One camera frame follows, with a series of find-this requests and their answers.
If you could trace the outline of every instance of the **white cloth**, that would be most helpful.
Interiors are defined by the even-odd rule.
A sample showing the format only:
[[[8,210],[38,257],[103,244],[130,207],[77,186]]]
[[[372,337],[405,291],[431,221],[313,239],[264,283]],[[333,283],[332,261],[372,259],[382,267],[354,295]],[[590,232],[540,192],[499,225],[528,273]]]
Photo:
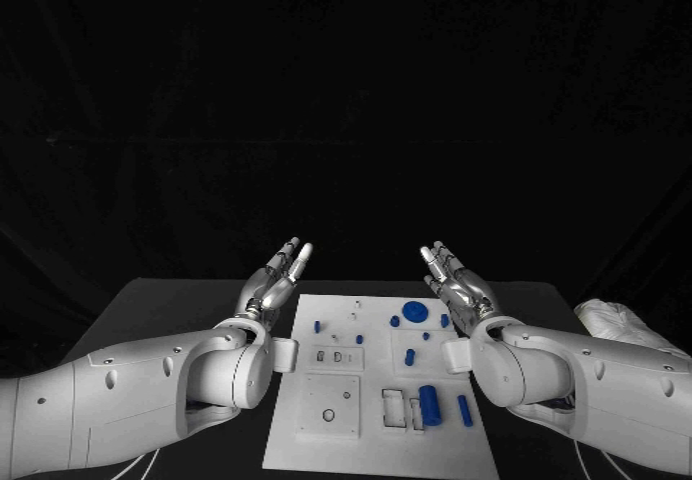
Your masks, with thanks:
[[[597,298],[574,309],[591,336],[655,348],[677,357],[691,356],[648,327],[635,312],[620,303],[606,303]]]

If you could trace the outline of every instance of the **dark table surface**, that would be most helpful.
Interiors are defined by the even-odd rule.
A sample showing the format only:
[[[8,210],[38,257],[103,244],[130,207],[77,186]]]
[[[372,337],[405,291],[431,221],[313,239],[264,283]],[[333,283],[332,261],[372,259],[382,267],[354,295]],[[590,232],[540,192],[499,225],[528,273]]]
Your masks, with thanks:
[[[235,313],[234,307],[244,283],[245,280],[134,280],[124,287],[62,363],[117,343],[214,328],[217,323]],[[506,315],[529,325],[589,335],[553,285],[537,282],[489,284]],[[300,294],[434,298],[423,281],[303,281],[281,309],[281,318],[271,331],[276,337],[290,338]],[[274,373],[266,398],[256,409],[245,410],[234,420],[162,448],[147,479],[367,478],[361,475],[263,470],[280,377],[281,375]],[[473,375],[472,383],[502,480],[584,479],[573,440],[518,418],[505,408],[496,407],[486,399]],[[591,479],[619,478],[620,474],[600,452],[584,444],[580,444],[580,450]],[[147,454],[121,477],[123,480],[142,478],[152,457],[153,453]],[[684,478],[640,467],[620,458],[616,458],[616,462],[633,480]],[[110,480],[130,463],[48,472],[25,478]]]

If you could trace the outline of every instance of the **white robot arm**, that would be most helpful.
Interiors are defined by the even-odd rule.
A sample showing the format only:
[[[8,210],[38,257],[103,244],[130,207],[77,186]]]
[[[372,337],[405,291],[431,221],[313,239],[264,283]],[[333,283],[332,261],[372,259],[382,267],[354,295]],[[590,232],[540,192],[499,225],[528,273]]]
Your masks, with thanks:
[[[518,417],[639,465],[692,474],[689,359],[525,325],[440,242],[421,254],[426,282],[469,335],[443,343],[449,372],[473,370],[486,397]]]
[[[296,366],[297,342],[269,332],[312,253],[306,244],[292,264],[297,244],[256,272],[238,313],[214,329],[113,345],[0,379],[0,480],[120,463],[258,405],[271,372]]]

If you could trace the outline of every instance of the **black curtain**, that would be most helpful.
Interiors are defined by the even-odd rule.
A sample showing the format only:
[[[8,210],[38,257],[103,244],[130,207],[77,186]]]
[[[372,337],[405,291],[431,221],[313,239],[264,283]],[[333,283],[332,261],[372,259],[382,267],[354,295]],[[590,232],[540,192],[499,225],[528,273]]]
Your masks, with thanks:
[[[420,281],[443,240],[679,332],[688,3],[3,8],[15,352],[70,348],[133,278],[247,278],[294,235],[312,279]]]

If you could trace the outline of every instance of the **white cable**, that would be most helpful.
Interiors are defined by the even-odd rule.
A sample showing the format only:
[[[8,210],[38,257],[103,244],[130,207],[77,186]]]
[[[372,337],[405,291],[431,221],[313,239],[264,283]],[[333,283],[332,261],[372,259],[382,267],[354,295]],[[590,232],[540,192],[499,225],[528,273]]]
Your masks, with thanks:
[[[584,470],[584,475],[587,476],[587,479],[591,480],[591,477],[589,476],[589,472],[587,472],[587,467],[584,466],[584,460],[581,459],[580,445],[577,443],[577,440],[574,440],[574,448],[577,449],[577,456],[580,457],[580,463],[581,463],[581,469]]]
[[[152,465],[155,464],[156,456],[159,455],[159,450],[160,450],[160,448],[156,450],[155,458],[152,458],[152,461],[149,462],[147,471],[145,472],[145,475],[142,476],[142,480],[145,480],[145,478],[147,477],[149,470],[152,469]]]
[[[627,479],[627,480],[632,480],[632,478],[627,476],[627,474],[623,472],[623,469],[617,466],[617,463],[613,461],[613,458],[612,456],[602,450],[602,453],[606,455],[606,458],[609,459],[609,462],[613,464],[613,466],[616,467],[616,470],[620,472],[620,474],[623,475],[623,477]]]
[[[119,473],[116,477],[111,478],[111,480],[119,480],[119,478],[130,471],[130,469],[137,465],[137,462],[145,458],[145,455],[140,455],[140,458],[130,464],[130,466]]]

